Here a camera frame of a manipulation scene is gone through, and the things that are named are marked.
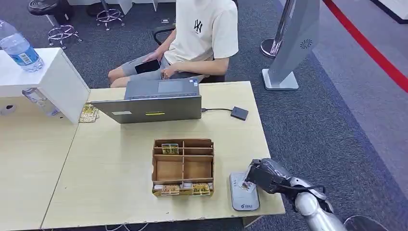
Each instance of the white t-shirt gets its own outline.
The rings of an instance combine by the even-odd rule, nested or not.
[[[238,12],[232,0],[176,0],[170,64],[231,57],[238,52]]]

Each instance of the gray shorts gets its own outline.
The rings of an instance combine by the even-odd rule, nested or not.
[[[123,69],[123,72],[125,73],[126,76],[130,77],[130,81],[137,81],[137,80],[159,80],[162,79],[162,74],[161,70],[166,69],[170,64],[166,60],[166,58],[163,56],[161,62],[160,62],[160,68],[156,71],[151,71],[151,72],[145,72],[138,74],[135,70],[135,66],[143,63],[143,60],[148,56],[149,54],[139,57],[137,59],[134,59],[132,61],[129,61],[127,63],[124,63],[121,65],[121,68]],[[200,74],[195,74],[195,73],[190,73],[190,72],[178,72],[175,73],[170,77],[170,79],[175,79],[175,78],[194,78],[197,79],[199,82],[204,78],[204,75]]]

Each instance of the white cabinet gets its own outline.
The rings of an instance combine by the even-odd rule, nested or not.
[[[108,4],[119,4],[123,13],[127,14],[130,10],[132,3],[150,3],[155,11],[157,11],[157,4],[160,2],[176,2],[176,0],[105,0]],[[68,0],[70,5],[92,5],[100,0]]]
[[[398,17],[408,20],[408,0],[378,0]]]
[[[0,51],[0,97],[22,96],[27,88],[38,88],[72,123],[78,123],[89,88],[61,48],[35,49],[44,61],[42,69],[30,73]]]

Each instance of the cardboard organizer box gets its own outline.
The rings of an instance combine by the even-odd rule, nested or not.
[[[178,154],[164,154],[162,144],[177,144]],[[161,185],[208,183],[214,193],[214,143],[210,139],[155,140],[153,146],[153,189],[162,195]],[[179,195],[192,195],[191,188],[180,187]]]

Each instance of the card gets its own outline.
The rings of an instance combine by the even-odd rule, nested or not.
[[[176,143],[162,144],[163,155],[179,155],[179,145]]]
[[[248,167],[248,170],[246,171],[244,177],[238,182],[238,185],[247,192],[252,193],[252,191],[256,188],[256,184],[245,180],[250,170],[251,166]]]
[[[86,103],[82,108],[81,116],[79,117],[80,123],[95,122],[99,118],[99,110],[90,103]]]
[[[180,194],[180,186],[176,184],[164,185],[162,189],[162,196],[172,196]]]
[[[207,183],[197,183],[192,184],[192,195],[193,196],[204,196],[210,195],[210,186]]]

